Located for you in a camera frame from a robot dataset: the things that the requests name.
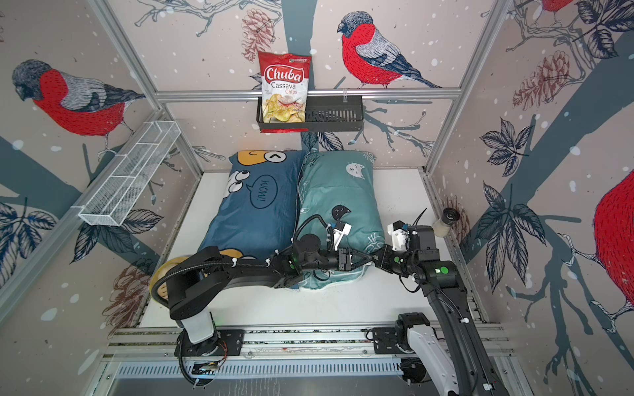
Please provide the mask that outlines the green cat pillow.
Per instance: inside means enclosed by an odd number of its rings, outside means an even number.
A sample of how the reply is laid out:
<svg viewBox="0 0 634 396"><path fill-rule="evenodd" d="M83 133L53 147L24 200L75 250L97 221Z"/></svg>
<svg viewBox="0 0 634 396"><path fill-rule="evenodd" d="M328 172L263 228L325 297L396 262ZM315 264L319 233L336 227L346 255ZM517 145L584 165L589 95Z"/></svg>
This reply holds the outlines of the green cat pillow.
<svg viewBox="0 0 634 396"><path fill-rule="evenodd" d="M340 248L365 254L383 248L385 234L374 191L374 162L375 156L365 151L307 154L298 184L297 224L320 215L331 226L337 221L350 225L349 233L341 238Z"/></svg>

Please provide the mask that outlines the blue cartoon pillow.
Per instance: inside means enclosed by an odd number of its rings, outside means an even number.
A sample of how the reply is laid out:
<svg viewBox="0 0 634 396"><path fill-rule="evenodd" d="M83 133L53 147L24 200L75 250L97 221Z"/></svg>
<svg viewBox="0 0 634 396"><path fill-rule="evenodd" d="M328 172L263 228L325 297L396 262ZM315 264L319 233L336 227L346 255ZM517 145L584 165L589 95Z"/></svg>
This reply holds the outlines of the blue cartoon pillow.
<svg viewBox="0 0 634 396"><path fill-rule="evenodd" d="M243 150L231 170L219 211L199 250L264 260L291 244L298 216L298 183L304 151Z"/></svg>

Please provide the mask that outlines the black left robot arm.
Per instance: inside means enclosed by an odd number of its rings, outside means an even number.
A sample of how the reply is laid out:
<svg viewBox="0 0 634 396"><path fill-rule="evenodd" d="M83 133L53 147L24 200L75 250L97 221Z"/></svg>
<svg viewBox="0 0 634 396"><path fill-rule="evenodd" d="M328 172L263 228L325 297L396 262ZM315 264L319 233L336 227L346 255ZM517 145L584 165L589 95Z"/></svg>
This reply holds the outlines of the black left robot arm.
<svg viewBox="0 0 634 396"><path fill-rule="evenodd" d="M298 284L307 272L351 272L372 259L372 254L351 247L322 249L314 234L300 237L264 260L231 257L211 246L152 281L150 295L182 329L178 349L201 356L214 352L221 343L207 307L223 290L248 286L286 289Z"/></svg>

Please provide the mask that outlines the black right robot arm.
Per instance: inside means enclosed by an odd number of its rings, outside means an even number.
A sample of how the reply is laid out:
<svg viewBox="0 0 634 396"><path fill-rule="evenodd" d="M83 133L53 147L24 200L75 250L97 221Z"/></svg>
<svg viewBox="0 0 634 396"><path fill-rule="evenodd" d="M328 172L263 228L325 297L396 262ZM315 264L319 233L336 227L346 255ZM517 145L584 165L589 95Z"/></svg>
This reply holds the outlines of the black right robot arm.
<svg viewBox="0 0 634 396"><path fill-rule="evenodd" d="M433 309L442 336L423 313L400 314L391 328L372 328L366 337L378 355L404 353L405 380L429 376L441 395L506 395L467 303L467 287L451 261L440 258L434 230L397 221L387 233L392 242L373 262L401 279L413 278Z"/></svg>

